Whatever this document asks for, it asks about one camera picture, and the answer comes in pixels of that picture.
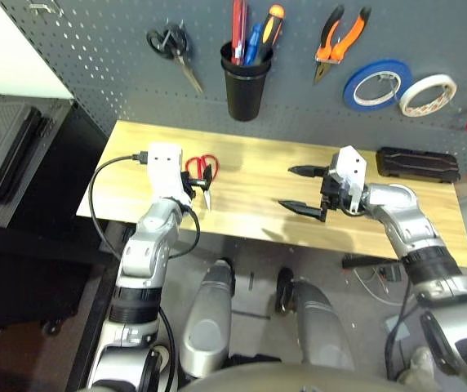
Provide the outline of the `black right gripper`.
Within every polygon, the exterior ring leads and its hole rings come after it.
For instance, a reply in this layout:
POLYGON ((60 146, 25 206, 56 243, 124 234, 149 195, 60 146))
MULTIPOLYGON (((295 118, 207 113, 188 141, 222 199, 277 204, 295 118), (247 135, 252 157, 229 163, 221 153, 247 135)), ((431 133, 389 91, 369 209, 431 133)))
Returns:
POLYGON ((321 185, 320 207, 311 207, 306 203, 295 200, 278 200, 278 203, 297 215, 312 217, 325 222, 328 210, 349 209, 349 192, 332 176, 327 175, 328 167, 314 165, 300 165, 289 167, 289 172, 305 177, 323 177, 321 185))

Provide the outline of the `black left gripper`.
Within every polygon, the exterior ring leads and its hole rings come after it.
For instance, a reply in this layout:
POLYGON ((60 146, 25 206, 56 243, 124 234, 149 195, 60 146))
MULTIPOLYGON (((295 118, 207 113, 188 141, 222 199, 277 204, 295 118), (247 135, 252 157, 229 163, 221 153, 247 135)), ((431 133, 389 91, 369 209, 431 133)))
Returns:
POLYGON ((208 191, 212 182, 212 167, 207 165, 203 171, 202 178, 192 178, 188 171, 183 171, 180 174, 181 182, 184 191, 190 198, 196 197, 194 189, 199 188, 202 191, 208 191))

